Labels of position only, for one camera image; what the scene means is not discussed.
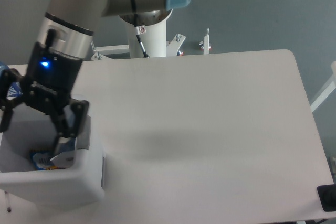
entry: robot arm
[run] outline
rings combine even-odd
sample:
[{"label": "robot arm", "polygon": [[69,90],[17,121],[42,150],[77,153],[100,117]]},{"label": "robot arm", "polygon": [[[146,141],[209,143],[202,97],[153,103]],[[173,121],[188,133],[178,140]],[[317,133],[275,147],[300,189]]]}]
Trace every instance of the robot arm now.
[{"label": "robot arm", "polygon": [[[0,132],[9,128],[13,108],[27,106],[49,115],[59,142],[81,133],[89,103],[71,98],[72,87],[83,58],[92,41],[102,13],[106,15],[171,9],[188,5],[190,0],[51,0],[25,76],[15,69],[4,70],[0,76],[0,109],[3,113]],[[18,81],[22,95],[6,98],[10,84]],[[74,123],[66,120],[64,108],[70,105]]]}]

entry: gray floor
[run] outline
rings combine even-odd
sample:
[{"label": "gray floor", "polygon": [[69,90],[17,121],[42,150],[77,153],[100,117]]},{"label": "gray floor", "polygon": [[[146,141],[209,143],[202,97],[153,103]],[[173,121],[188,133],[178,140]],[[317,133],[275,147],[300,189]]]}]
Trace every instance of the gray floor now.
[{"label": "gray floor", "polygon": [[[27,63],[47,4],[48,0],[0,0],[0,61]],[[206,28],[211,30],[212,53],[289,49],[311,99],[332,74],[335,21],[336,0],[192,0],[188,8],[173,12],[167,38],[187,36],[184,51],[189,55],[202,53],[198,42]],[[127,43],[117,17],[101,19],[94,42]],[[336,92],[314,118],[326,156],[336,154]]]}]

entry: white tabletop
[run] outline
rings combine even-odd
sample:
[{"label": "white tabletop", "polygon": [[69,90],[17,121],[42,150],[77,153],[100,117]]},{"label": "white tabletop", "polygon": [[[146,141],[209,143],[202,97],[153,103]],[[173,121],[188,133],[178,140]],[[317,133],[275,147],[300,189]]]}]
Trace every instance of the white tabletop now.
[{"label": "white tabletop", "polygon": [[[24,66],[16,66],[24,72]],[[106,196],[82,207],[0,197],[0,223],[257,224],[336,217],[300,74],[287,50],[84,62],[107,152]]]}]

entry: black cable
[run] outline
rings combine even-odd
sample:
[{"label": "black cable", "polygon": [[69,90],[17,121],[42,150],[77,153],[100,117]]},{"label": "black cable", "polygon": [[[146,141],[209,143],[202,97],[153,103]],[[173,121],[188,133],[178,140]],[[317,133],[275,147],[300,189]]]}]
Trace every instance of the black cable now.
[{"label": "black cable", "polygon": [[[131,0],[131,6],[132,6],[132,11],[133,11],[133,23],[134,23],[134,27],[138,27],[138,15],[136,13],[137,11],[137,4],[135,2],[135,0]],[[142,53],[143,53],[143,57],[144,58],[149,58],[149,55],[147,54],[146,50],[145,50],[145,47],[141,41],[141,37],[140,35],[136,35],[136,38],[140,44],[140,47],[141,47],[141,50],[142,50]]]}]

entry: white plastic container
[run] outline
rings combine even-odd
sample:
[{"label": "white plastic container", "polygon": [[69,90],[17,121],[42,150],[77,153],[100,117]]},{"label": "white plastic container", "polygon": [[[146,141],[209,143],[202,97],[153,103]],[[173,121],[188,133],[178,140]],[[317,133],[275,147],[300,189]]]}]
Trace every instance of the white plastic container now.
[{"label": "white plastic container", "polygon": [[78,137],[84,145],[75,151],[67,169],[35,170],[29,150],[49,150],[55,130],[49,116],[25,105],[16,108],[8,131],[0,134],[0,189],[40,205],[73,205],[99,201],[102,188],[104,152],[87,117]]}]

